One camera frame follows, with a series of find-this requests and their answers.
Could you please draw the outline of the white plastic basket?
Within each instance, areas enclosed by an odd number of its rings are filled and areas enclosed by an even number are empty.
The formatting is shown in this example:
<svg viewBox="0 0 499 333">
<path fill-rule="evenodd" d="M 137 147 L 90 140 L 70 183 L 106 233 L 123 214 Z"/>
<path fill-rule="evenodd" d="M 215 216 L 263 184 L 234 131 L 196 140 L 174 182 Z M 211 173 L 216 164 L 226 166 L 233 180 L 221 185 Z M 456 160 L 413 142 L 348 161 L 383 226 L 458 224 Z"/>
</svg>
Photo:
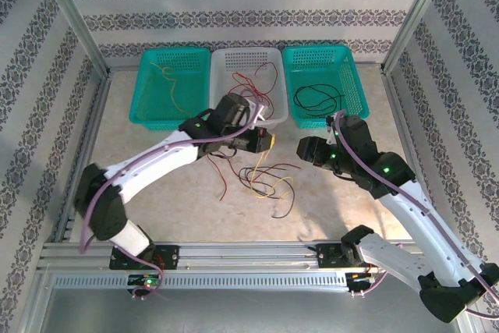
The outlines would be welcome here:
<svg viewBox="0 0 499 333">
<path fill-rule="evenodd" d="M 226 94 L 241 94 L 267 105 L 265 121 L 273 129 L 288 118 L 288 98 L 281 52 L 276 48 L 224 48 L 211 56 L 209 105 L 215 108 Z"/>
</svg>

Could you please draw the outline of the teal plastic basket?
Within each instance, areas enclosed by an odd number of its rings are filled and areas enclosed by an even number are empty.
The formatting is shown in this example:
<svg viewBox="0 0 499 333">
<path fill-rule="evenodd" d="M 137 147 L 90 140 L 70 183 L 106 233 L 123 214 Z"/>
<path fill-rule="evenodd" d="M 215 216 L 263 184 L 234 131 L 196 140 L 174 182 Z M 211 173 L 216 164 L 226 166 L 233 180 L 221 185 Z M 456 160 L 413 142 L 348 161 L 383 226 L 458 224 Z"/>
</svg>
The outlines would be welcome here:
<svg viewBox="0 0 499 333">
<path fill-rule="evenodd" d="M 140 60 L 130 122 L 172 131 L 208 108 L 211 53 L 206 48 L 154 48 Z"/>
<path fill-rule="evenodd" d="M 341 110 L 368 118 L 366 95 L 348 47 L 287 47 L 282 61 L 289 108 L 298 128 L 324 128 L 325 119 Z"/>
</svg>

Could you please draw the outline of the small controller circuit board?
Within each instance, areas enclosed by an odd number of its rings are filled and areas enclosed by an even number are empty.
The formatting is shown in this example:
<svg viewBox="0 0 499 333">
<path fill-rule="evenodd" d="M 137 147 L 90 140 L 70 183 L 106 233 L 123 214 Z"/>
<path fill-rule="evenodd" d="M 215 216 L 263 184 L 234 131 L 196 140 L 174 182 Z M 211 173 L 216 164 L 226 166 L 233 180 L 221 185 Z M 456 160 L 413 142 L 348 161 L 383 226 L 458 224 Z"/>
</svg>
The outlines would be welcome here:
<svg viewBox="0 0 499 333">
<path fill-rule="evenodd" d="M 346 273 L 347 282 L 367 282 L 373 284 L 376 281 L 376 275 L 369 272 Z"/>
<path fill-rule="evenodd" d="M 130 275 L 127 280 L 128 286 L 143 286 L 147 289 L 156 287 L 160 283 L 159 274 L 134 274 Z"/>
</svg>

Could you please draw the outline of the aluminium table side rail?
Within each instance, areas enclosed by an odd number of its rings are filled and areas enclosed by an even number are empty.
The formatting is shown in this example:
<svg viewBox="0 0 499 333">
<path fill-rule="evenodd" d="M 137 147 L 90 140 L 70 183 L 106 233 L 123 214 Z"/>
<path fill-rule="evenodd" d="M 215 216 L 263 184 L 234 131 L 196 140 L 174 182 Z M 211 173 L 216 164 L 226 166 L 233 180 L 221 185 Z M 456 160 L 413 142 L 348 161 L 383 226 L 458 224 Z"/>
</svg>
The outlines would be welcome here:
<svg viewBox="0 0 499 333">
<path fill-rule="evenodd" d="M 71 231 L 67 227 L 72 224 L 75 217 L 73 201 L 83 170 L 88 165 L 94 149 L 112 78 L 113 73 L 109 73 L 97 85 L 90 107 L 88 108 L 87 117 L 84 120 L 80 140 L 73 159 L 73 165 L 66 183 L 61 213 L 52 233 L 53 242 L 64 242 L 67 238 L 66 232 Z"/>
<path fill-rule="evenodd" d="M 395 126 L 398 131 L 398 136 L 402 145 L 403 153 L 405 155 L 405 160 L 409 167 L 415 172 L 416 178 L 422 183 L 424 193 L 431 199 L 432 203 L 436 207 L 439 214 L 443 214 L 444 220 L 448 218 L 447 212 L 442 211 L 440 206 L 437 206 L 437 202 L 434 197 L 430 194 L 426 180 L 423 176 L 423 170 L 419 164 L 419 160 L 416 156 L 416 149 L 412 142 L 410 136 L 409 128 L 405 121 L 405 116 L 402 111 L 402 107 L 398 100 L 398 95 L 396 94 L 391 78 L 387 77 L 384 73 L 381 73 L 381 80 L 384 85 L 384 89 L 388 98 L 388 102 L 391 108 L 391 112 L 395 121 Z"/>
</svg>

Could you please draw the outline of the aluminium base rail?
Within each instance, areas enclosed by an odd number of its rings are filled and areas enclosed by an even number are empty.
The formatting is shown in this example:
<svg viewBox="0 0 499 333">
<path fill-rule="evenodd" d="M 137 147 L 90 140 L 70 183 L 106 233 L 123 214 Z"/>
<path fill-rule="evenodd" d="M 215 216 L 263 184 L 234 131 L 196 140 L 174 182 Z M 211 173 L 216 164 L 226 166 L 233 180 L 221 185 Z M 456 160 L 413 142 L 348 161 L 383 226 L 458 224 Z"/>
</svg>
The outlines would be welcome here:
<svg viewBox="0 0 499 333">
<path fill-rule="evenodd" d="M 259 272 L 310 271 L 318 269 L 317 255 L 310 249 L 315 243 L 179 243 L 177 271 L 186 272 Z M 113 245 L 94 243 L 81 254 L 76 243 L 47 243 L 38 259 L 37 271 L 105 271 Z"/>
</svg>

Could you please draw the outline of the aluminium frame post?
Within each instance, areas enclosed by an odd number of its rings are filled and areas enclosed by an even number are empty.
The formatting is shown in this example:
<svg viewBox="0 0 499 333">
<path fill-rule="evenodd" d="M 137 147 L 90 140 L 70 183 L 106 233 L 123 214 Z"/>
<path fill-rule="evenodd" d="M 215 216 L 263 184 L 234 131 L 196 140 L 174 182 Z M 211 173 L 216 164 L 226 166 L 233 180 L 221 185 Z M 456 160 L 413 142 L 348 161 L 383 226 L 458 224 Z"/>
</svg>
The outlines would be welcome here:
<svg viewBox="0 0 499 333">
<path fill-rule="evenodd" d="M 109 67 L 104 60 L 101 50 L 97 46 L 81 12 L 78 10 L 74 0 L 55 0 L 62 10 L 64 17 L 79 38 L 85 52 L 93 63 L 100 77 L 107 77 Z"/>
<path fill-rule="evenodd" d="M 397 32 L 393 43 L 381 63 L 380 70 L 386 76 L 393 70 L 396 62 L 402 54 L 405 46 L 408 44 L 410 38 L 420 20 L 423 18 L 426 10 L 430 6 L 432 0 L 414 0 L 406 17 L 404 18 L 400 30 Z"/>
</svg>

